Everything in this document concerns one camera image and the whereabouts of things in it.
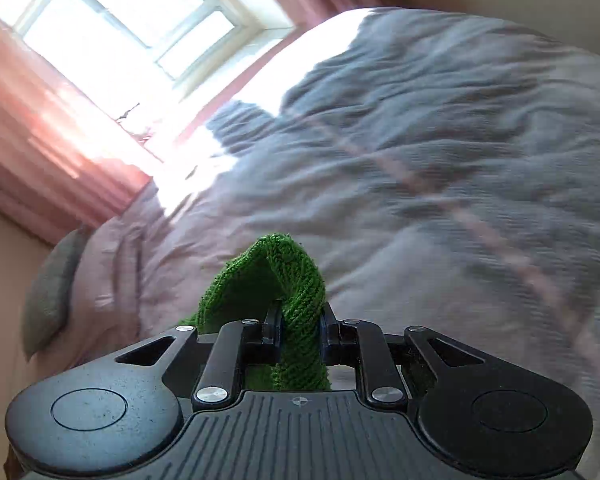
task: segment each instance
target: triangular cutout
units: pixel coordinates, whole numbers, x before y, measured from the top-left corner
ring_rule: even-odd
[[[125,365],[153,366],[174,341],[176,341],[176,338],[172,336],[161,337],[160,339],[151,341],[147,345],[121,355],[116,359],[116,362]]]
[[[471,354],[467,354],[462,350],[459,350],[455,346],[451,346],[449,343],[445,343],[441,339],[429,339],[429,344],[436,351],[436,354],[442,359],[447,366],[459,367],[468,365],[480,365],[484,361],[478,359]]]

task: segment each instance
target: green cloth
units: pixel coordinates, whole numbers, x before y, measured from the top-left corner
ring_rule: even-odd
[[[227,262],[185,320],[214,333],[238,319],[264,320],[274,301],[282,302],[282,357],[273,367],[247,373],[249,389],[329,390],[327,369],[320,360],[318,319],[325,301],[324,281],[304,249],[290,236],[270,234]]]

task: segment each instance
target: gray pillowcase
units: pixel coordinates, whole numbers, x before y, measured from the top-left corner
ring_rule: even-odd
[[[75,269],[90,235],[91,229],[81,227],[60,240],[31,284],[20,319],[27,359],[48,345],[66,324]]]

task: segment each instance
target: pillow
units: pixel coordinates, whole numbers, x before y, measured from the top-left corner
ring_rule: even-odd
[[[89,236],[87,227],[65,236],[33,280],[20,318],[20,336],[27,360],[42,350],[66,323],[75,269]]]
[[[90,238],[75,272],[65,327],[34,356],[42,380],[138,340],[142,229],[112,218]]]

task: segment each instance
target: gray blanket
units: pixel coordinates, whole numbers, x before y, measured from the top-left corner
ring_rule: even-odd
[[[142,336],[287,232],[337,317],[430,326],[576,390],[595,418],[580,469],[600,479],[600,57],[501,20],[350,12],[180,162],[123,217],[144,225]]]

